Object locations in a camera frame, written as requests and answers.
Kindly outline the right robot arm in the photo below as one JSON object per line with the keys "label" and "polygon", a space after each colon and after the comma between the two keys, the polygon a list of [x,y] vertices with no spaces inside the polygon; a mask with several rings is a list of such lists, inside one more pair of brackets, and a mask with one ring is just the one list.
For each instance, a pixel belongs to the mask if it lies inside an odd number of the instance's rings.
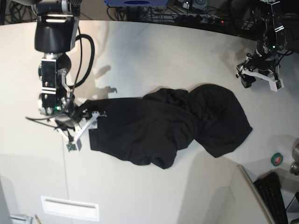
{"label": "right robot arm", "polygon": [[[92,127],[105,112],[85,109],[75,103],[74,91],[88,78],[94,57],[94,41],[79,30],[80,0],[19,0],[18,4],[31,7],[36,15],[35,50],[44,56],[38,68],[42,82],[38,99],[39,111],[44,116],[29,120],[43,124],[52,122],[62,135],[68,151],[79,151],[83,133]],[[87,72],[82,80],[73,85],[66,82],[71,70],[67,52],[75,47],[76,41],[87,39],[91,45],[91,57]]]}

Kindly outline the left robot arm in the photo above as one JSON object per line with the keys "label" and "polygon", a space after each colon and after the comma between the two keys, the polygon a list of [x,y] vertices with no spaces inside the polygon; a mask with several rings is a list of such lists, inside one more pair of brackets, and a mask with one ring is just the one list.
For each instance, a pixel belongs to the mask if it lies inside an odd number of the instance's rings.
{"label": "left robot arm", "polygon": [[250,10],[258,33],[256,49],[253,54],[247,53],[245,61],[237,65],[236,77],[241,79],[244,88],[251,87],[259,78],[277,92],[284,86],[279,69],[284,56],[281,51],[286,45],[281,1],[254,0]]}

